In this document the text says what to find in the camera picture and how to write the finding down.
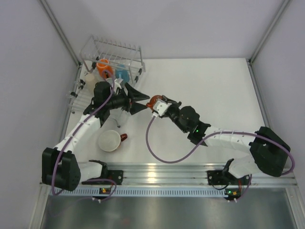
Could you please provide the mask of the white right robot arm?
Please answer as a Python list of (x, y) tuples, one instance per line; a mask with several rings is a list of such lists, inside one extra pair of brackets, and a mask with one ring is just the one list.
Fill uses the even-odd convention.
[(168, 117), (181, 131), (188, 134), (193, 144), (219, 146), (246, 153), (242, 158), (231, 158), (220, 173), (220, 179), (231, 184), (246, 175), (264, 173), (272, 177), (284, 174), (290, 147), (269, 127), (246, 133), (217, 128), (200, 121), (191, 106), (181, 107), (180, 102), (164, 95), (154, 107), (161, 118)]

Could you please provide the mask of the brown mug black interior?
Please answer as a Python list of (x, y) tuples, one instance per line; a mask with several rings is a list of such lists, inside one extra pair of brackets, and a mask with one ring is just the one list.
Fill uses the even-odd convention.
[(153, 96), (153, 97), (150, 99), (150, 101), (146, 104), (146, 106), (147, 106), (148, 108), (150, 108), (150, 109), (153, 111), (153, 106), (155, 105), (155, 103), (156, 103), (156, 101), (157, 101), (158, 99), (162, 99), (162, 96), (161, 96), (161, 95), (155, 95), (155, 96)]

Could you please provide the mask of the orange mug black handle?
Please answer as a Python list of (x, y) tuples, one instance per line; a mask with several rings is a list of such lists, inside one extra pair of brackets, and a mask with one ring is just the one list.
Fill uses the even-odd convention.
[(111, 78), (113, 75), (113, 69), (109, 64), (109, 60), (107, 59), (99, 59), (96, 63), (97, 71), (103, 79)]

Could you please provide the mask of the blue mug white interior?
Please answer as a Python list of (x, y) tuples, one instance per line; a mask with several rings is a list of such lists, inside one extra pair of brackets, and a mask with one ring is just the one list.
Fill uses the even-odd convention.
[(123, 65), (123, 64), (119, 64), (116, 67), (115, 76), (117, 79), (123, 79), (123, 81), (125, 83), (128, 83), (130, 81), (129, 73), (128, 73), (127, 69), (125, 68), (125, 65)]

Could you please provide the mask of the red mug white interior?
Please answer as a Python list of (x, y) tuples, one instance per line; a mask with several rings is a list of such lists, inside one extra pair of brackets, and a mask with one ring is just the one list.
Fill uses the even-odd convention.
[(119, 134), (115, 130), (107, 130), (100, 134), (98, 138), (98, 146), (105, 152), (113, 152), (117, 150), (121, 143), (127, 138), (127, 134)]

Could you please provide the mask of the beige handleless cup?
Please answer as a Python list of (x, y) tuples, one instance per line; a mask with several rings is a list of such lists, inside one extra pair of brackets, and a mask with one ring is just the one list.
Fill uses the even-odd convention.
[(97, 79), (96, 79), (95, 75), (92, 73), (85, 75), (84, 81), (85, 81), (85, 85), (87, 86), (88, 90), (93, 94), (95, 85), (97, 83)]

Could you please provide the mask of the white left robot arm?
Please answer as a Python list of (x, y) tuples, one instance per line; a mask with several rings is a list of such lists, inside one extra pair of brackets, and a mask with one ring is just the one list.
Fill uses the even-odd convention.
[(43, 151), (41, 176), (43, 184), (73, 191), (81, 182), (106, 178), (106, 163), (98, 160), (78, 162), (77, 154), (106, 122), (111, 110), (120, 108), (134, 115), (147, 108), (140, 101), (150, 98), (128, 83), (123, 88), (115, 90), (105, 81), (96, 83), (93, 94), (91, 103), (71, 132), (55, 147), (48, 147)]

